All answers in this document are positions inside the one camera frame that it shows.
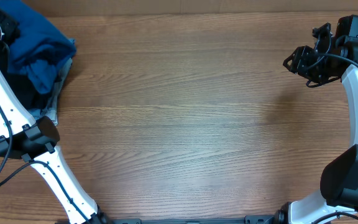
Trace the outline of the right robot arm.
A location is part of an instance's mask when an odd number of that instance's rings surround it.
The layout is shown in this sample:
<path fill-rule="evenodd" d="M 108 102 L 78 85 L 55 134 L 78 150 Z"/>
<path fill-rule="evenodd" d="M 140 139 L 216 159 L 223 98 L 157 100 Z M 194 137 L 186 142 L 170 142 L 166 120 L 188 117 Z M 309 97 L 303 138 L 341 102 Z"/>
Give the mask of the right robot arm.
<path fill-rule="evenodd" d="M 301 46 L 283 66 L 316 88 L 339 80 L 346 92 L 351 127 L 349 148 L 321 174 L 319 190 L 284 204 L 264 223 L 331 223 L 341 217 L 358 221 L 358 15 L 313 28 L 314 47 Z"/>

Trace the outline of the blue polo shirt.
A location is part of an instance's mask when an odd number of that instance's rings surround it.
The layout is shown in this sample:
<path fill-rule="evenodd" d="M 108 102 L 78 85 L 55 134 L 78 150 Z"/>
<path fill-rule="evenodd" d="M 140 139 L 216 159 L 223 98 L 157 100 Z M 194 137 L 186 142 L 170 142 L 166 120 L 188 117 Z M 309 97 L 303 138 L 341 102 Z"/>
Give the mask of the blue polo shirt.
<path fill-rule="evenodd" d="M 59 70 L 76 54 L 75 45 L 22 1 L 0 1 L 0 10 L 18 22 L 20 30 L 9 46 L 7 72 L 27 76 L 40 94 L 51 92 Z"/>

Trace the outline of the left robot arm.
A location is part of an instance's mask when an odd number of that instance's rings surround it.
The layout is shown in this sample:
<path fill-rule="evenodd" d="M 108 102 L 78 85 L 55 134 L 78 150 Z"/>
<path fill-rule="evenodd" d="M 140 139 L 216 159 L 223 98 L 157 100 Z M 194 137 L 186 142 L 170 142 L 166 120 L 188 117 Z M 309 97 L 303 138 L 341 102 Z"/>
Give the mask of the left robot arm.
<path fill-rule="evenodd" d="M 22 159 L 46 181 L 68 216 L 69 223 L 110 223 L 110 218 L 84 191 L 70 170 L 58 144 L 60 135 L 52 120 L 35 119 L 19 102 L 2 70 L 9 49 L 4 34 L 16 29 L 16 21 L 0 11 L 0 157 Z"/>

